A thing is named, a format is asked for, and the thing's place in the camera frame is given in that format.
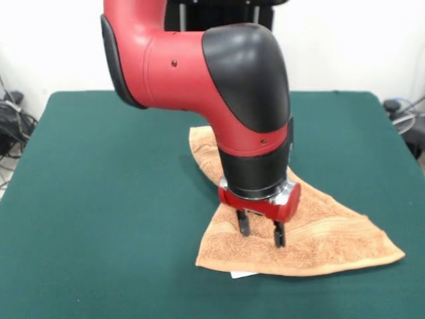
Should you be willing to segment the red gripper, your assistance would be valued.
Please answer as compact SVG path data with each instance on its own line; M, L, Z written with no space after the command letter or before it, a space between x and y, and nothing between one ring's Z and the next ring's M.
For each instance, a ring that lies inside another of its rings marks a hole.
M267 199L249 200L233 194L229 188L219 186L220 201L236 210L238 226L242 235L250 234L250 225L244 210L259 213L271 220L274 224L274 242L277 248L285 247L285 226L295 215L301 197L301 185L295 181L287 181L276 195Z

